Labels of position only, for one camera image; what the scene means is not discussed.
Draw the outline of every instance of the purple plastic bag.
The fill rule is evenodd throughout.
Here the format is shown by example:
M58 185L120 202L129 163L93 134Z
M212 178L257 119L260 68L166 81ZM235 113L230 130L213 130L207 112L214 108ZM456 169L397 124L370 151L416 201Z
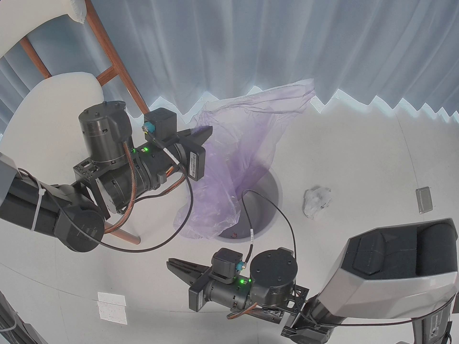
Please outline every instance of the purple plastic bag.
M205 175L192 183L194 205L182 236L213 238L238 222L242 192L267 173L285 128L314 96L313 81L302 83L206 103L195 116L197 128L211 125L213 134L204 143ZM177 212L175 229L188 207Z

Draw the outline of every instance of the white chair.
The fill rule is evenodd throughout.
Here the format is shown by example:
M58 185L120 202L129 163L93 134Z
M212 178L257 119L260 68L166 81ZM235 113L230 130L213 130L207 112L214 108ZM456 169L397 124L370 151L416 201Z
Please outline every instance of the white chair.
M48 184L75 181L72 167L88 155L78 115L104 100L101 85L120 75L122 80L131 81L129 92L138 94L111 43L104 50L111 55L114 52L118 60L109 56L113 66L97 78L86 72L50 76L25 37L45 21L64 14L83 23L86 4L91 10L91 26L97 27L99 34L106 35L90 0L0 0L0 57L19 40L21 43L25 41L27 54L46 78L29 92L14 113L1 139L0 152ZM113 235L134 244L140 243L139 237L123 230Z

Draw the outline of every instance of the blue curtain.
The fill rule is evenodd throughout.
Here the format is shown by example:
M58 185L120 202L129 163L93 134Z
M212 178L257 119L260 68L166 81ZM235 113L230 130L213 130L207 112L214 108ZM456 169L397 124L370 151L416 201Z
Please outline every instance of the blue curtain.
M163 96L185 113L206 90L222 99L312 77L324 103L339 88L365 104L458 109L459 0L92 1L148 105ZM109 66L67 16L28 37L53 75ZM40 80L19 45L0 59L0 132ZM118 78L104 94L140 115Z

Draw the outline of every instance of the white floor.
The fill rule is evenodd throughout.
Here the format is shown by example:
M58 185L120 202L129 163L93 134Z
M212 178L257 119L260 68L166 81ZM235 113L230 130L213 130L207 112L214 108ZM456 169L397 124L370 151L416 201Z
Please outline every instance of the white floor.
M451 217L459 222L459 123L399 105L355 106L331 100L321 113L313 106L297 117L277 146L273 170L283 188L283 210L295 229L297 283L322 288L346 240L377 226ZM332 189L333 202L318 221L301 211L304 191ZM434 209L420 215L415 190L431 188ZM182 186L161 202L140 203L130 232L148 247L171 234ZM290 343L281 327L252 317L228 321L227 310L208 303L203 312L187 308L188 286L166 269L169 257L209 264L224 244L176 238L147 254L122 254L98 247L76 254L59 241L0 221L0 290L25 322L49 344L82 343ZM108 242L130 247L112 236ZM256 239L254 253L291 248L288 226L279 218ZM246 253L246 245L226 245ZM127 325L101 320L97 292L126 296ZM459 318L453 317L453 342ZM412 343L410 325L337 328L330 344Z

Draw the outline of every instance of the white paper on floor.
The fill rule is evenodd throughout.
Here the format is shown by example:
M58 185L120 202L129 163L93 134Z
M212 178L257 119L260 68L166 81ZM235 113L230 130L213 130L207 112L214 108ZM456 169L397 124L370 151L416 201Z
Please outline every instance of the white paper on floor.
M113 323L128 324L126 318L126 299L123 295L97 292L99 315L103 320Z
M304 193L303 213L310 219L315 219L331 203L331 189L319 187L306 190Z

